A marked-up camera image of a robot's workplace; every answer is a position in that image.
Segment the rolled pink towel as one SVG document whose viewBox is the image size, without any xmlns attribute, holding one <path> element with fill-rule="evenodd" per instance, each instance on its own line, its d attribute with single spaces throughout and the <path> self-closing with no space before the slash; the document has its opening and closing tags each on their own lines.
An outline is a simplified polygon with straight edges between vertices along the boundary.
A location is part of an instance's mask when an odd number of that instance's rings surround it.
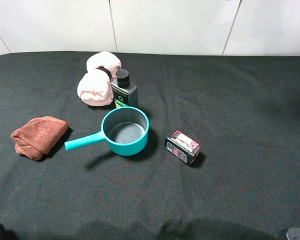
<svg viewBox="0 0 300 240">
<path fill-rule="evenodd" d="M 77 95 L 87 105 L 103 107 L 113 102 L 112 81 L 122 66 L 113 53 L 102 51 L 92 55 L 86 62 L 87 73 L 77 86 Z"/>
</svg>

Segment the grey object bottom right corner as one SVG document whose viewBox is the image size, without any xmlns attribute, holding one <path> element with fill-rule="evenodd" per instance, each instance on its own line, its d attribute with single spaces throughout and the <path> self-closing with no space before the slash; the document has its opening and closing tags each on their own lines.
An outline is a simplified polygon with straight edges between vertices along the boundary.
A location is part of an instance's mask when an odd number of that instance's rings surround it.
<svg viewBox="0 0 300 240">
<path fill-rule="evenodd" d="M 287 240 L 300 240 L 300 227 L 291 227 L 286 232 Z"/>
</svg>

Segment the black pink small box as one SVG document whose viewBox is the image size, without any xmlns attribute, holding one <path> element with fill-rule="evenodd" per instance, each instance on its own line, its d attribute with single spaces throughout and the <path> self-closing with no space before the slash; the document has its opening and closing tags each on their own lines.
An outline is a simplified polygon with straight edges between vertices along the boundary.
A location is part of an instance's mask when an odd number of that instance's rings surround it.
<svg viewBox="0 0 300 240">
<path fill-rule="evenodd" d="M 176 130 L 171 136 L 166 136 L 164 147 L 171 154 L 191 166 L 197 159 L 201 146 L 179 130 Z"/>
</svg>

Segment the folded brown cloth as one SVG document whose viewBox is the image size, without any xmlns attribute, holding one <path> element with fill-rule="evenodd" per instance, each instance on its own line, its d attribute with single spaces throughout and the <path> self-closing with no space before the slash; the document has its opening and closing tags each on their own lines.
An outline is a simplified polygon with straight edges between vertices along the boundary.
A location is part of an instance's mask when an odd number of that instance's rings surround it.
<svg viewBox="0 0 300 240">
<path fill-rule="evenodd" d="M 61 119 L 44 116 L 31 119 L 14 130 L 10 138 L 14 141 L 17 154 L 39 161 L 47 155 L 69 128 Z"/>
</svg>

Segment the grey green pump bottle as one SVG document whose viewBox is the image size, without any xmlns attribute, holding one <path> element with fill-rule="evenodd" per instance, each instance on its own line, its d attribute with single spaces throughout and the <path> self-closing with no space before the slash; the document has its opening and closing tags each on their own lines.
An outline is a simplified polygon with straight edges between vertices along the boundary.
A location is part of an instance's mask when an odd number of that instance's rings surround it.
<svg viewBox="0 0 300 240">
<path fill-rule="evenodd" d="M 128 70 L 117 67 L 115 79 L 111 82 L 115 106 L 135 107 L 139 106 L 138 88 L 130 81 Z"/>
</svg>

